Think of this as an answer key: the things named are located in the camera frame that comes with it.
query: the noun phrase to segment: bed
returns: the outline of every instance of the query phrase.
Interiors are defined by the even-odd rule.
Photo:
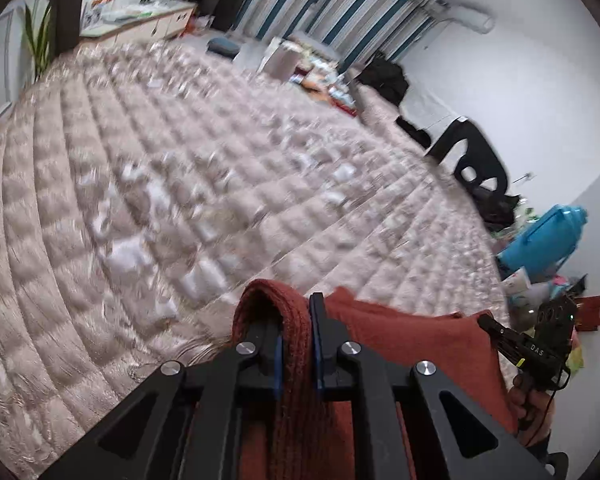
[[[213,357],[254,278],[507,322],[455,180],[366,124],[186,46],[84,46],[0,127],[0,461],[36,478],[161,362]]]

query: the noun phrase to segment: potted plant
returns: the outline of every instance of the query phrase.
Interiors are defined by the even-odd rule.
[[[51,3],[47,4],[45,13],[42,16],[40,27],[37,33],[34,33],[33,14],[29,6],[25,4],[25,35],[27,44],[33,56],[34,63],[34,82],[38,81],[46,69],[49,67],[49,20],[51,17]]]

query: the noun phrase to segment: red towel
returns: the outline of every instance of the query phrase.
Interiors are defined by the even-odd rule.
[[[344,322],[355,341],[402,365],[435,362],[453,382],[513,433],[498,353],[477,316],[412,316],[356,301],[345,288],[325,299],[329,317]],[[250,283],[235,313],[234,342],[250,320],[277,309],[283,317],[284,391],[273,411],[255,408],[245,422],[242,480],[350,480],[355,478],[348,402],[321,402],[312,381],[308,301],[279,282]]]

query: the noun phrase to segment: black bag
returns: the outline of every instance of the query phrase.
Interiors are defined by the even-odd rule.
[[[504,195],[501,199],[494,199],[493,191],[484,186],[476,186],[467,191],[489,232],[502,231],[516,221],[515,210],[520,202],[519,196]]]
[[[371,86],[392,105],[399,106],[409,88],[402,67],[389,61],[382,52],[374,54],[371,62],[356,78],[360,84]]]

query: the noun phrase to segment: striped curtain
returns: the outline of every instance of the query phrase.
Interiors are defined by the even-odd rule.
[[[398,59],[435,24],[441,0],[245,0],[235,28],[269,41],[304,30],[342,56],[342,69],[366,62],[378,49]]]

